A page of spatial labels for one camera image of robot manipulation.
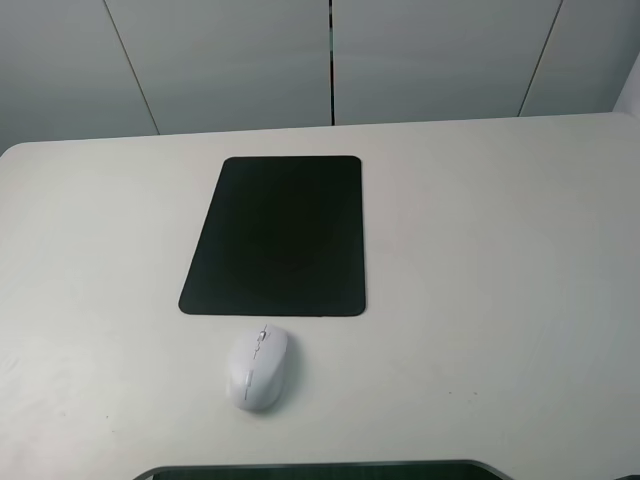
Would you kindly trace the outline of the dark curved robot base edge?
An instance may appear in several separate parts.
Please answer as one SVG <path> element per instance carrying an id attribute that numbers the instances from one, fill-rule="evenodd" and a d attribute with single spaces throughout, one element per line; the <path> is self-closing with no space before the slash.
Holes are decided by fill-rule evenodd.
<path id="1" fill-rule="evenodd" d="M 508 479 L 472 460 L 165 466 L 137 479 Z"/>

